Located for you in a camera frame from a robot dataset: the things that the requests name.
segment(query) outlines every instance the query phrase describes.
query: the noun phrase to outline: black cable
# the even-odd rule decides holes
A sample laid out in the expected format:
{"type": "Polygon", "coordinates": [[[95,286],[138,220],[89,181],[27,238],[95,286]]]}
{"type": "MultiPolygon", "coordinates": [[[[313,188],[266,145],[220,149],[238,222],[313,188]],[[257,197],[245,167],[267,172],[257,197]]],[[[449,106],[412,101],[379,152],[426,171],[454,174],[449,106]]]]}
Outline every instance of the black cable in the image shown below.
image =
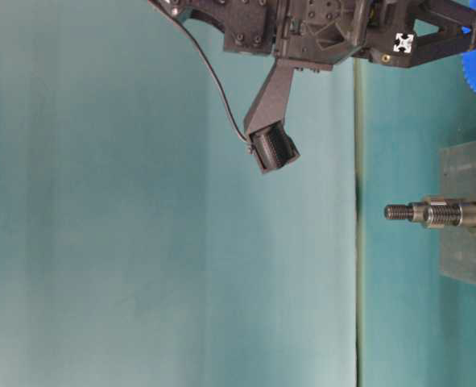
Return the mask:
{"type": "Polygon", "coordinates": [[[246,139],[245,135],[241,133],[239,130],[238,124],[236,123],[236,120],[234,119],[234,115],[232,114],[232,110],[230,109],[230,104],[229,101],[227,100],[226,93],[223,89],[223,86],[221,85],[220,79],[216,75],[216,72],[213,69],[213,66],[209,62],[209,59],[205,55],[204,51],[200,47],[199,43],[195,39],[195,37],[189,32],[182,23],[180,23],[178,20],[173,18],[164,8],[161,4],[159,4],[156,0],[148,0],[148,2],[153,5],[153,7],[160,13],[162,14],[167,20],[169,20],[175,27],[177,27],[184,35],[188,37],[188,39],[191,41],[192,45],[195,46],[195,49],[198,52],[198,55],[200,55],[202,61],[204,62],[205,67],[209,70],[209,74],[211,75],[214,83],[216,84],[216,87],[218,89],[218,93],[220,94],[221,101],[223,102],[223,106],[225,107],[225,112],[227,114],[227,118],[229,119],[230,125],[234,129],[236,135],[239,137],[239,139],[249,145],[249,151],[251,150],[251,144],[246,139]]]}

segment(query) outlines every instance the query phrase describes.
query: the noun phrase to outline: threaded bolt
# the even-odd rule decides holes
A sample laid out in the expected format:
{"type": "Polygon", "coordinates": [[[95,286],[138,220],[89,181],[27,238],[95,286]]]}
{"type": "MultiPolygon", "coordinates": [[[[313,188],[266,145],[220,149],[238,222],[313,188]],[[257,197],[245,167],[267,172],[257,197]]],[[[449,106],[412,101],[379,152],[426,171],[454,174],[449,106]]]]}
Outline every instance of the threaded bolt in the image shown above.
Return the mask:
{"type": "Polygon", "coordinates": [[[412,220],[413,207],[404,204],[389,204],[384,207],[384,217],[388,220],[412,220]]]}
{"type": "Polygon", "coordinates": [[[457,226],[462,220],[462,210],[458,204],[450,206],[428,206],[424,210],[424,221],[432,225],[457,226]]]}

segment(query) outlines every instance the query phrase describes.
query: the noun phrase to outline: threaded rod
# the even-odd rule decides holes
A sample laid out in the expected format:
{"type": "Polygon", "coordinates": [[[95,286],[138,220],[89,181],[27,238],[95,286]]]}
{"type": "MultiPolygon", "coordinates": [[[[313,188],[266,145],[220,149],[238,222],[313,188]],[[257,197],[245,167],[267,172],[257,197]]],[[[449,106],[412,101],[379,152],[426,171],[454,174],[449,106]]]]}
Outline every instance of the threaded rod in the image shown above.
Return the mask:
{"type": "Polygon", "coordinates": [[[412,220],[413,207],[404,204],[389,204],[384,207],[384,217],[388,220],[412,220]]]}
{"type": "Polygon", "coordinates": [[[424,210],[424,221],[429,224],[457,226],[462,220],[462,210],[458,204],[451,206],[428,206],[424,210]]]}

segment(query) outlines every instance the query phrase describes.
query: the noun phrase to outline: metal shaft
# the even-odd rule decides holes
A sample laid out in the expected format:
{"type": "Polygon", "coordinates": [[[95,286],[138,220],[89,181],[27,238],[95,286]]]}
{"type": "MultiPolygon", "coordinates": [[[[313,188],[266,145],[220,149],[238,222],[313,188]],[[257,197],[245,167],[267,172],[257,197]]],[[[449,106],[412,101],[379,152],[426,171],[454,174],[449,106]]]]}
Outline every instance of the metal shaft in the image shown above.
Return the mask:
{"type": "Polygon", "coordinates": [[[476,235],[476,197],[471,199],[427,196],[408,205],[389,204],[384,208],[389,220],[409,220],[425,228],[464,227],[476,235]]]}

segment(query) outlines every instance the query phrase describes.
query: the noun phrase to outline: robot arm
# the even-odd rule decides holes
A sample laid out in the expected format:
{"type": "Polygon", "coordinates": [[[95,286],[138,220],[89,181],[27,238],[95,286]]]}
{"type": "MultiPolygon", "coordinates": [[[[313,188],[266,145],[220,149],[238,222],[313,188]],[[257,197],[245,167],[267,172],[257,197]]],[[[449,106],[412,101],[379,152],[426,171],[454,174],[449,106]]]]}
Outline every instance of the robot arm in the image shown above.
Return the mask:
{"type": "Polygon", "coordinates": [[[216,27],[224,51],[275,58],[244,122],[263,173],[299,156],[284,130],[295,69],[330,71],[351,56],[409,68],[476,49],[476,10],[452,0],[156,1],[179,22],[216,27]],[[438,31],[418,36],[417,20],[438,31]]]}

